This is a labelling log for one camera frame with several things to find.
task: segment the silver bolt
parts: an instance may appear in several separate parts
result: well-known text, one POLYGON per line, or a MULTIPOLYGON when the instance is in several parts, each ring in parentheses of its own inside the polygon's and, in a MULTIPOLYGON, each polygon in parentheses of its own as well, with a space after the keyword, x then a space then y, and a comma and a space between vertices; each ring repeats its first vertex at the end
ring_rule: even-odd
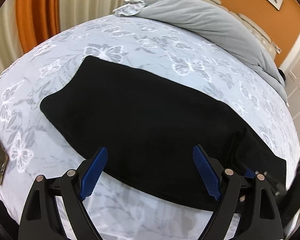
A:
POLYGON ((260 179, 260 180, 264 180, 264 179, 265 179, 265 176, 263 176, 262 174, 258 174, 258 175, 257 175, 257 178, 260 179))
POLYGON ((44 179, 43 175, 39 175, 36 177, 36 181, 40 182, 44 179))
POLYGON ((69 170, 68 172, 67 172, 67 176, 69 176, 69 177, 72 177, 72 176, 74 176, 75 175, 75 170, 69 170))
POLYGON ((233 170, 232 169, 225 169, 225 173, 229 176, 233 175, 233 170))

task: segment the headboard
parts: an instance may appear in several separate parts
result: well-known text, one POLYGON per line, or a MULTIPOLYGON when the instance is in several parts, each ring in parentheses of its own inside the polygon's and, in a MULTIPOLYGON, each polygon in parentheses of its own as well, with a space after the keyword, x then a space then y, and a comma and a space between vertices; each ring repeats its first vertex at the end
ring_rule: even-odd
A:
POLYGON ((253 20, 248 18, 247 16, 239 13, 236 14, 234 12, 229 11, 226 7, 221 5, 220 0, 202 0, 213 4, 215 6, 220 7, 221 9, 225 10, 226 12, 230 13, 233 17, 235 17, 238 21, 240 21, 260 42, 261 46, 263 46, 271 55, 272 59, 275 60, 276 57, 276 49, 274 43, 271 41, 270 37, 267 33, 260 28, 253 20))

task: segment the bed sheet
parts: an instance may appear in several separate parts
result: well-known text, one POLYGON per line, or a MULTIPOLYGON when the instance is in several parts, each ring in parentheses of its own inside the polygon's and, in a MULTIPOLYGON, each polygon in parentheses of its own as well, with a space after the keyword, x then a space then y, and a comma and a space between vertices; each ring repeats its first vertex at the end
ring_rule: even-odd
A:
MULTIPOLYGON (((288 109, 272 87, 197 34, 154 20, 111 15, 52 37, 0 76, 0 138, 10 158, 0 199, 18 223, 37 175, 58 177, 83 160, 39 106, 71 80, 87 55, 147 70, 225 102, 287 161, 290 185, 300 147, 288 109)), ((61 198, 57 201, 64 228, 75 239, 61 198)), ((196 240, 212 214, 158 199, 104 172, 84 205, 105 240, 196 240)), ((227 238, 234 235, 238 219, 235 215, 227 238)))

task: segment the orange curtain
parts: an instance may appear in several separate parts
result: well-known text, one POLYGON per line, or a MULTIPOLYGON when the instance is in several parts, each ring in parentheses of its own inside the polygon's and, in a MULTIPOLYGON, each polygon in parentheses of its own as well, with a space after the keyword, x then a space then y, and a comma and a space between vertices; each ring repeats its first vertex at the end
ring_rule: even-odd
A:
POLYGON ((59 0, 16 0, 16 22, 27 53, 60 32, 59 0))

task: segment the gray blanket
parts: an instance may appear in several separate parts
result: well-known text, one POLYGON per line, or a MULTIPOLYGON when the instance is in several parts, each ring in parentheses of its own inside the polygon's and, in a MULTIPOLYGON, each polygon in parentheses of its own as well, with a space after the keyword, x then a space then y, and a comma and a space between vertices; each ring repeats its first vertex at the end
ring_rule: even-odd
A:
POLYGON ((208 39, 260 75, 287 103, 284 80, 270 54, 231 14, 201 0, 125 0, 116 16, 138 16, 167 22, 208 39))

